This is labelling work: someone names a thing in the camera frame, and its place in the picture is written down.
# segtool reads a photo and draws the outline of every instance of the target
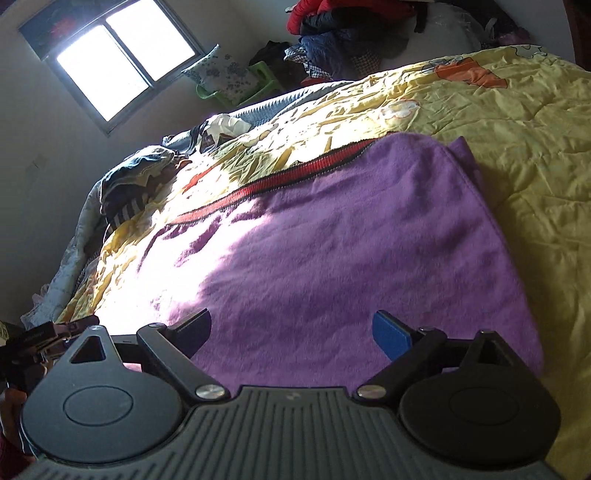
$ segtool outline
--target orange pattern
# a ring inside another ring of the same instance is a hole
[[[437,65],[435,73],[443,80],[452,82],[466,82],[468,85],[478,85],[486,88],[507,88],[507,81],[496,76],[470,57],[453,61],[448,65]]]

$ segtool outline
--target red clothing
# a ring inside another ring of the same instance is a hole
[[[299,35],[305,17],[340,7],[366,7],[386,20],[403,20],[414,15],[414,8],[398,0],[300,0],[290,14],[287,30]]]
[[[18,448],[6,440],[2,433],[0,433],[1,480],[10,480],[12,477],[17,476],[27,468],[32,461],[34,461],[33,457],[24,455]]]

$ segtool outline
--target floral pillow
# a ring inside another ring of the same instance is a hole
[[[240,66],[230,54],[216,47],[183,73],[208,92],[220,92],[235,105],[256,92],[258,78]]]

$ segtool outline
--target person's hand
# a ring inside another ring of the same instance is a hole
[[[18,419],[22,405],[27,400],[27,394],[16,388],[7,388],[0,395],[0,422],[4,438],[19,450],[22,449],[21,438],[18,434]]]

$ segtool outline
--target sunlight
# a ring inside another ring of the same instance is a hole
[[[137,265],[155,231],[113,253],[113,267],[106,270],[117,275],[101,280],[105,296],[95,310],[101,325],[111,335],[126,335],[150,322],[174,322],[207,303],[212,282],[235,260],[236,247],[269,221],[261,208],[260,199],[251,199],[191,227],[179,227],[180,234],[165,232],[139,273]]]
[[[195,55],[152,0],[139,0],[106,20],[154,80]]]
[[[148,88],[102,25],[76,40],[57,61],[107,121]]]

